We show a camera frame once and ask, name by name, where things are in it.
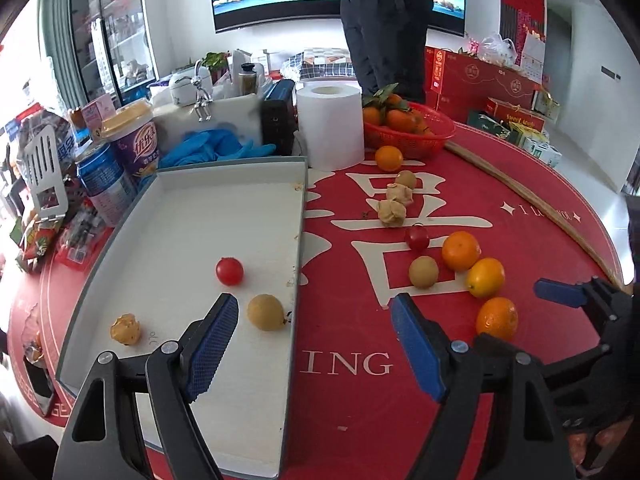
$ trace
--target wooden stick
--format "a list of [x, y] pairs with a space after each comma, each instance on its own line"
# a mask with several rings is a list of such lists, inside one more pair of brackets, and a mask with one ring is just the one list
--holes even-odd
[[470, 152], [468, 149], [463, 148], [459, 144], [455, 142], [447, 142], [445, 144], [445, 148], [449, 150], [451, 153], [459, 156], [463, 160], [466, 160], [470, 164], [473, 164], [476, 168], [484, 171], [485, 173], [491, 175], [492, 177], [499, 180], [505, 186], [507, 186], [512, 191], [516, 192], [520, 195], [524, 200], [529, 202], [531, 205], [540, 209], [540, 211], [549, 218], [554, 224], [556, 224], [559, 228], [562, 229], [565, 233], [567, 233], [580, 247], [586, 252], [591, 259], [598, 264], [602, 272], [606, 275], [607, 279], [615, 284], [621, 290], [624, 290], [623, 287], [625, 284], [622, 282], [619, 276], [616, 273], [609, 269], [609, 266], [606, 262], [600, 257], [600, 255], [595, 251], [593, 247], [591, 247], [590, 243], [580, 233], [571, 225], [569, 222], [554, 208], [552, 208], [547, 202], [542, 200], [538, 195], [536, 195], [532, 190], [528, 187], [523, 186], [517, 180], [511, 178], [509, 175], [504, 173], [503, 171], [498, 170], [493, 164], [487, 162], [481, 156], [476, 155], [473, 152]]

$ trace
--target screw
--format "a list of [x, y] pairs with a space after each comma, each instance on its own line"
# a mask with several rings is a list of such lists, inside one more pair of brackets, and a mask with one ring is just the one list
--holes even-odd
[[178, 343], [175, 341], [167, 341], [162, 345], [163, 354], [172, 354], [178, 349]]
[[112, 359], [113, 359], [113, 354], [111, 352], [102, 352], [100, 355], [98, 355], [98, 362], [101, 365], [110, 363]]
[[521, 365], [529, 365], [531, 364], [531, 356], [529, 354], [525, 354], [524, 352], [518, 352], [516, 354], [516, 361]]
[[469, 345], [466, 344], [464, 341], [452, 341], [451, 349], [456, 354], [465, 354], [469, 351]]

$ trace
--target pink box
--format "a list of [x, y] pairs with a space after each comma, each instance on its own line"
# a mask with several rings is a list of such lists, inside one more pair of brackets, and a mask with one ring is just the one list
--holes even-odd
[[101, 95], [82, 108], [82, 117], [84, 117], [86, 127], [89, 128], [89, 132], [94, 139], [100, 138], [102, 122], [115, 114], [116, 108], [113, 106], [111, 96], [108, 94]]

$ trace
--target curtain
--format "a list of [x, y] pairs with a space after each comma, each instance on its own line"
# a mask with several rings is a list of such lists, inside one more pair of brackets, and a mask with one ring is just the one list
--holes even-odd
[[82, 76], [74, 52], [69, 0], [40, 0], [40, 43], [42, 56], [50, 56], [67, 108], [87, 104]]

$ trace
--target red table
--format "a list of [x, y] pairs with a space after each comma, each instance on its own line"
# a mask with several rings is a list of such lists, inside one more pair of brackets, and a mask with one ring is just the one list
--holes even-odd
[[[467, 126], [458, 126], [455, 140], [558, 209], [622, 276], [597, 215], [555, 171]], [[551, 362], [597, 343], [581, 311], [538, 300], [532, 292], [540, 277], [574, 283], [603, 275], [574, 241], [503, 184], [449, 152], [406, 169], [418, 174], [423, 188], [408, 208], [407, 223], [419, 218], [430, 226], [426, 254], [440, 263], [440, 281], [427, 292], [410, 288], [407, 269], [415, 256], [402, 241], [404, 229], [379, 228], [375, 200], [383, 198], [392, 177], [371, 162], [336, 174], [310, 171], [283, 479], [405, 477], [438, 407], [418, 389], [386, 304], [407, 290], [451, 339], [471, 343], [482, 301], [461, 292], [461, 277], [442, 264], [439, 247], [453, 231], [472, 232], [484, 256], [503, 262], [507, 282], [500, 294], [515, 302], [520, 315], [514, 344]], [[45, 356], [54, 370], [85, 279], [51, 262], [39, 277], [23, 277], [10, 317], [10, 353], [34, 409], [19, 358], [25, 307], [40, 304]], [[64, 426], [72, 399], [57, 391], [49, 420]], [[490, 396], [483, 396], [460, 479], [475, 473], [490, 405]], [[151, 451], [150, 457], [158, 478], [170, 478], [162, 455]]]

